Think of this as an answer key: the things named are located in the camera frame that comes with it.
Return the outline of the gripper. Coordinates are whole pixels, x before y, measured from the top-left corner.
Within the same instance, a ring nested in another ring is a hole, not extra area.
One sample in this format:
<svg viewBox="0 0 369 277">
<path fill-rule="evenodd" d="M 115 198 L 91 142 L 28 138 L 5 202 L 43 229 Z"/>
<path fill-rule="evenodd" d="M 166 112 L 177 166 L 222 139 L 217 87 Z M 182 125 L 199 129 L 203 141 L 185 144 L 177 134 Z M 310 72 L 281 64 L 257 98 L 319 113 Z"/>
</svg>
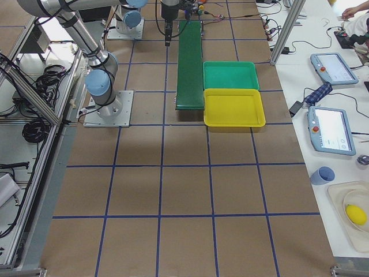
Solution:
<svg viewBox="0 0 369 277">
<path fill-rule="evenodd" d="M 161 17 L 165 21 L 164 36 L 172 37 L 173 22 L 177 19 L 179 13 L 179 0 L 162 0 Z"/>
</svg>

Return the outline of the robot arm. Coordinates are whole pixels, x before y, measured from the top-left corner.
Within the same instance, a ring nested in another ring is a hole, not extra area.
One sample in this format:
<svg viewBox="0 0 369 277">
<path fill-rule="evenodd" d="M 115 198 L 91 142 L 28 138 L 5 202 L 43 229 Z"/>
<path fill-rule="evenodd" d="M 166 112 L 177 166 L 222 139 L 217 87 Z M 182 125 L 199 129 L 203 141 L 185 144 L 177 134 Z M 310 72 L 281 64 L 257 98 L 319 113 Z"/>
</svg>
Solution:
<svg viewBox="0 0 369 277">
<path fill-rule="evenodd" d="M 128 29 L 137 27 L 142 20 L 140 9 L 144 7 L 148 1 L 125 1 L 125 4 L 117 6 L 120 14 L 116 14 L 116 23 Z M 172 40 L 173 23 L 178 17 L 180 9 L 180 1 L 160 1 L 160 14 L 164 20 L 164 31 L 159 27 L 157 20 L 157 1 L 155 4 L 156 25 L 158 31 L 165 37 L 167 44 Z"/>
<path fill-rule="evenodd" d="M 118 115 L 123 104 L 113 89 L 118 71 L 118 61 L 95 41 L 87 30 L 79 11 L 106 6 L 117 6 L 121 1 L 18 1 L 30 15 L 41 18 L 56 18 L 63 29 L 88 59 L 92 71 L 85 79 L 85 85 L 95 102 L 100 117 Z"/>
</svg>

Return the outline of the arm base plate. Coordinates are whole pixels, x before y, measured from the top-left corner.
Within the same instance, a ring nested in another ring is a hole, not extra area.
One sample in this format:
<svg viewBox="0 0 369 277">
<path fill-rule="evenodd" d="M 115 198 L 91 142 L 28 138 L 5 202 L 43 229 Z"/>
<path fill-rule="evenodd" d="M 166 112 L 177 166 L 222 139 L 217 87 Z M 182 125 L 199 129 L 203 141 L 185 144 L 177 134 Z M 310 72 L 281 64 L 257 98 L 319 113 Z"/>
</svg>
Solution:
<svg viewBox="0 0 369 277">
<path fill-rule="evenodd" d="M 115 128 L 130 126 L 134 91 L 116 91 L 115 101 L 109 106 L 92 109 L 92 113 L 84 117 L 83 126 L 86 128 Z"/>
<path fill-rule="evenodd" d="M 133 28 L 129 28 L 124 23 L 118 24 L 115 18 L 109 26 L 107 39 L 108 40 L 142 40 L 144 28 L 144 19 Z"/>
</svg>

